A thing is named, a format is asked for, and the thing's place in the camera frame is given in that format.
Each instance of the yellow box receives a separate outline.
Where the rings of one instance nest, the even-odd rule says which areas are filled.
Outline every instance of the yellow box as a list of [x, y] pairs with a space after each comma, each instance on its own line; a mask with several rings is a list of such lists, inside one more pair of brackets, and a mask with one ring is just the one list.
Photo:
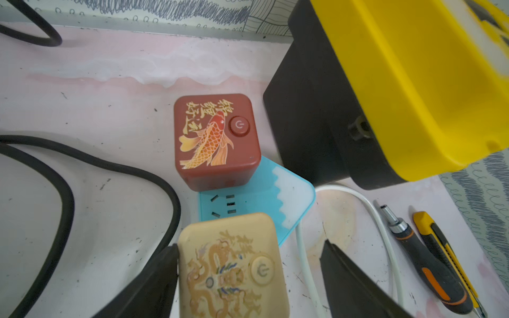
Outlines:
[[487, 0], [311, 0], [407, 181], [509, 147], [509, 18]]

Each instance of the patterned wallpaper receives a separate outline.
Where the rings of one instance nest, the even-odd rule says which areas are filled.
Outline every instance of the patterned wallpaper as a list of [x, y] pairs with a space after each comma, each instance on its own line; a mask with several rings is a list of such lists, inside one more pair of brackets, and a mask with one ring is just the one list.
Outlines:
[[[297, 0], [25, 0], [46, 14], [106, 16], [201, 28], [292, 36], [288, 18]], [[5, 0], [0, 6], [9, 7]]]
[[509, 150], [440, 179], [509, 292]]

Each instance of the blue power strip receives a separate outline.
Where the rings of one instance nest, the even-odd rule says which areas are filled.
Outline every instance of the blue power strip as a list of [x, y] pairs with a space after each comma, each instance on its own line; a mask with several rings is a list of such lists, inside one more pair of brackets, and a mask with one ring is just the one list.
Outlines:
[[200, 192], [200, 221], [264, 212], [272, 218], [281, 245], [315, 199], [309, 181], [262, 157], [247, 184]]

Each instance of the white desk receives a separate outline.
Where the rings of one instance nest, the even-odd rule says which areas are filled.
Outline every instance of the white desk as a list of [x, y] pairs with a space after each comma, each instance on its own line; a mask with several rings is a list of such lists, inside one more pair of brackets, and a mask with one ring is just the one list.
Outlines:
[[[16, 27], [34, 30], [28, 25]], [[0, 36], [0, 133], [47, 137], [161, 176], [180, 198], [179, 228], [198, 220], [197, 194], [174, 168], [172, 104], [180, 96], [247, 95], [254, 107], [262, 154], [280, 162], [262, 93], [288, 44], [70, 27], [58, 31], [64, 38], [58, 48]], [[169, 199], [144, 180], [103, 171], [51, 151], [20, 148], [60, 173], [76, 200], [66, 250], [28, 316], [91, 317], [144, 266], [169, 224]], [[61, 207], [57, 192], [36, 172], [4, 156], [0, 156], [0, 167], [0, 317], [4, 317], [39, 271]], [[351, 180], [344, 183], [356, 188]], [[409, 209], [428, 211], [447, 235], [490, 317], [509, 316], [507, 292], [437, 177], [362, 192], [388, 204], [407, 221]], [[390, 290], [380, 235], [355, 198], [320, 193], [303, 227], [314, 278], [326, 306], [319, 270], [325, 237], [380, 288]], [[419, 318], [454, 317], [421, 283], [401, 249], [396, 246], [395, 250], [401, 261], [405, 309]], [[291, 317], [313, 317], [294, 235], [281, 247], [281, 255]]]

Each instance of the yellow utility knife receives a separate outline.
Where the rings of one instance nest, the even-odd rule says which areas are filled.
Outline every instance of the yellow utility knife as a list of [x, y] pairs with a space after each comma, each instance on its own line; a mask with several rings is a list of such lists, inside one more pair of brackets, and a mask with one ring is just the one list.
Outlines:
[[480, 317], [486, 318], [487, 314], [483, 306], [480, 304], [477, 292], [472, 283], [463, 271], [460, 262], [456, 258], [447, 238], [442, 233], [435, 221], [426, 212], [417, 212], [413, 214], [413, 220], [419, 230], [422, 240], [426, 244], [428, 250], [449, 269], [455, 272], [470, 295], [473, 303], [473, 311]]

